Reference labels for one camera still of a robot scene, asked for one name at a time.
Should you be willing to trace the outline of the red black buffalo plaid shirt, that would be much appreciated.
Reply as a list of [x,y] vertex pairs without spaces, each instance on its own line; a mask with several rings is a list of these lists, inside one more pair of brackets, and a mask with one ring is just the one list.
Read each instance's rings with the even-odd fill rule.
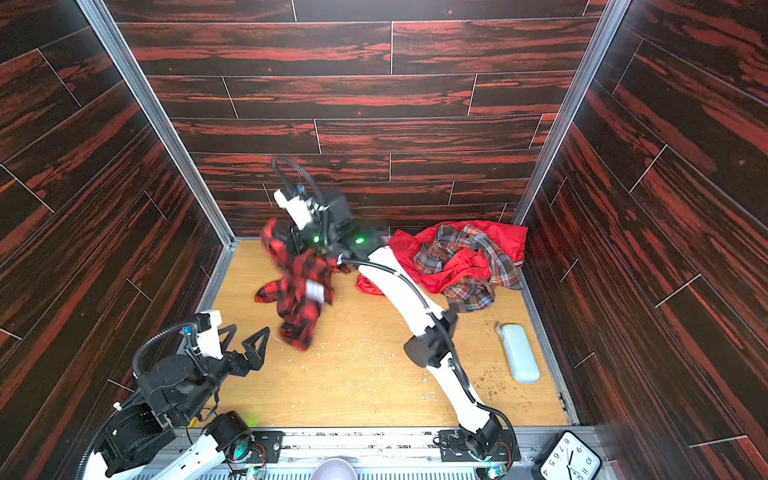
[[348,273],[349,268],[299,249],[289,225],[276,218],[262,228],[261,244],[282,277],[260,287],[254,301],[274,303],[282,319],[280,338],[305,351],[313,341],[323,306],[333,303],[332,275]]

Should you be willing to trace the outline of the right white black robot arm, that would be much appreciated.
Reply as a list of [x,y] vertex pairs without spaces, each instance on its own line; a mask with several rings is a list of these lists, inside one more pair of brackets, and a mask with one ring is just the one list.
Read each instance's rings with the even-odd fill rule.
[[519,445],[511,422],[503,412],[480,400],[460,363],[453,342],[457,315],[423,293],[386,241],[352,217],[342,194],[327,199],[321,193],[310,196],[301,187],[284,187],[274,192],[274,199],[292,219],[303,247],[317,249],[339,266],[356,267],[401,314],[412,333],[404,351],[441,387],[454,409],[469,454],[488,461],[503,443],[502,437],[508,435],[508,462],[518,461]]

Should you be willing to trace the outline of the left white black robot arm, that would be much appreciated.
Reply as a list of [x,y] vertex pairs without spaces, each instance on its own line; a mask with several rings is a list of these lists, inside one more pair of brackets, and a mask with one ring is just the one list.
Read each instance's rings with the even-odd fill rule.
[[234,325],[217,328],[212,313],[195,314],[142,344],[132,359],[137,389],[97,428],[76,478],[135,479],[176,439],[177,429],[195,420],[205,425],[198,438],[157,478],[196,479],[222,463],[234,475],[247,474],[250,461],[266,465],[269,450],[245,420],[235,411],[217,411],[222,383],[265,362],[269,328],[243,341],[242,352],[228,348],[236,331]]

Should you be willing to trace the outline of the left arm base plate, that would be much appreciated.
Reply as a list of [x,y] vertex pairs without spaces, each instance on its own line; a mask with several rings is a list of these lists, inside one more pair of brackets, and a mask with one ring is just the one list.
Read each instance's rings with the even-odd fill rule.
[[224,452],[232,464],[277,463],[281,454],[284,432],[280,430],[252,431],[239,435]]

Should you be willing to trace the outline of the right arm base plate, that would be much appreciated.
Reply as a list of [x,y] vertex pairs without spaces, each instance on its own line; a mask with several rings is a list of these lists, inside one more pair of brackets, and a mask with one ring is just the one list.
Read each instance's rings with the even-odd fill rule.
[[475,457],[466,442],[467,434],[461,428],[439,430],[433,443],[440,449],[442,462],[503,462],[514,463],[521,460],[521,453],[508,429],[503,429],[500,439],[490,448],[490,455],[481,459]]

